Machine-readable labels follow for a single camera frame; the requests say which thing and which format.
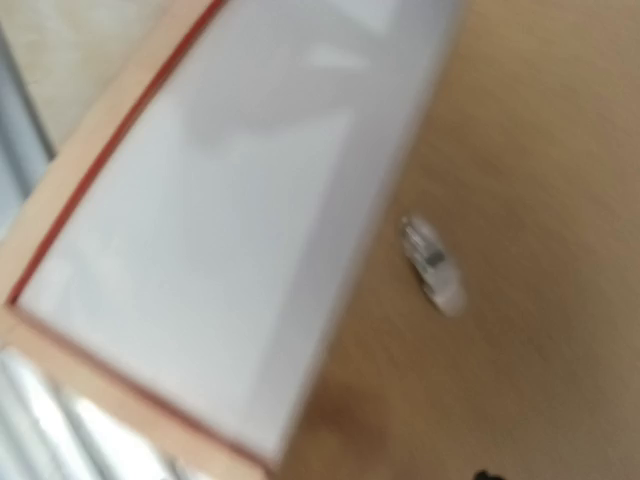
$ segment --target wooden surface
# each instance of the wooden surface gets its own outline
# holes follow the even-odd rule
[[[471,2],[281,478],[635,479],[640,4]],[[401,256],[423,213],[470,295]]]

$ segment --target metal clip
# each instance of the metal clip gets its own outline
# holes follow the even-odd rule
[[[448,317],[462,313],[467,296],[460,271],[436,230],[423,218],[409,215],[402,219],[402,235],[404,253],[420,274],[427,296]]]

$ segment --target red edge trim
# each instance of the red edge trim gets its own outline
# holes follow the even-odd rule
[[[182,423],[184,423],[191,430],[204,434],[205,436],[211,438],[215,442],[223,445],[225,448],[229,449],[231,452],[238,454],[239,456],[249,460],[252,463],[255,463],[259,467],[261,467],[268,476],[273,474],[273,470],[271,466],[262,458],[258,457],[254,453],[245,449],[242,445],[239,445],[236,442],[232,442],[226,438],[223,438],[220,434],[212,431],[209,427],[203,425],[198,420],[186,415],[180,409],[174,407],[166,400],[160,398],[154,393],[149,392],[145,388],[141,387],[137,383],[131,381],[124,375],[118,373],[116,370],[113,370],[106,366],[100,359],[92,355],[87,350],[79,347],[64,335],[61,335],[54,330],[48,328],[42,322],[40,322],[37,318],[33,317],[29,313],[24,310],[14,307],[16,313],[20,317],[20,321],[27,324],[29,327],[36,330],[42,336],[46,337],[56,345],[60,346],[66,351],[70,351],[73,356],[81,358],[86,363],[91,364],[97,370],[100,370],[104,375],[114,379],[119,384],[123,385],[128,390],[135,393],[137,396],[143,397],[145,400],[153,403],[154,405],[160,407],[162,410],[167,412],[173,417],[177,417]]]
[[[89,187],[93,184],[94,180],[102,170],[102,167],[107,163],[111,154],[116,150],[122,139],[129,132],[133,124],[136,122],[142,111],[149,104],[151,99],[155,96],[155,94],[160,90],[164,82],[169,78],[175,67],[178,65],[180,60],[187,53],[189,48],[193,45],[193,43],[200,36],[202,31],[208,25],[208,23],[213,19],[216,13],[221,9],[226,0],[213,0],[211,4],[205,9],[205,11],[200,15],[200,17],[194,22],[192,27],[186,33],[186,35],[182,38],[180,43],[174,48],[173,52],[162,64],[160,69],[156,72],[154,77],[151,79],[149,84],[145,87],[140,97],[136,100],[136,102],[131,106],[127,114],[124,116],[122,121],[118,124],[117,128],[109,137],[107,143],[102,147],[95,160],[91,164],[91,166],[87,169],[82,179],[74,189],[73,193],[66,201],[64,207],[58,213],[58,216],[55,218],[51,227],[43,237],[43,239],[38,244],[33,256],[29,260],[27,267],[20,275],[20,278],[16,282],[16,284],[11,289],[9,296],[5,303],[14,306],[20,297],[20,294],[26,287],[27,283],[33,276],[34,272],[40,265],[40,262],[44,258],[44,256],[49,251],[51,245],[55,241],[56,237],[60,233],[60,231],[64,228],[65,224],[73,214],[75,208],[78,206],[85,193],[89,190]],[[159,398],[153,393],[147,391],[146,389],[140,387],[136,383],[127,379],[123,375],[119,374],[115,370],[106,366],[102,361],[94,357],[91,353],[87,352],[85,349],[79,347],[73,342],[69,341],[64,336],[54,332],[53,330],[46,327],[40,321],[31,318],[24,313],[21,313],[20,318],[28,323],[32,328],[36,329],[39,333],[45,335],[47,338],[52,340],[54,343],[60,345],[65,350],[71,351],[74,355],[81,357],[87,362],[91,363],[95,368],[102,371],[107,376],[114,378],[119,383],[123,384],[126,388],[130,389],[134,393],[139,396],[144,397],[146,400],[154,403],[159,406],[163,410],[165,410],[170,415],[179,418],[183,423],[185,423],[189,428],[203,433],[210,437],[212,440],[224,445],[229,448],[229,450],[237,453],[238,455],[246,458],[247,460],[257,464],[261,468],[264,469],[265,473],[268,476],[271,476],[273,471],[269,464],[264,460],[259,458],[257,455],[253,454],[245,450],[242,446],[223,438],[218,433],[212,431],[210,428],[206,427],[202,423],[198,422],[194,418],[186,415],[184,412],[181,412],[179,409],[167,403],[165,400]]]

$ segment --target white surface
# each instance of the white surface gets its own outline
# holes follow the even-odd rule
[[[277,461],[455,13],[230,1],[20,305]]]

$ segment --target dark object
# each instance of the dark object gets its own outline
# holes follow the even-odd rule
[[[490,475],[486,470],[482,470],[476,473],[476,476],[473,477],[473,480],[504,480],[504,478],[497,475]]]

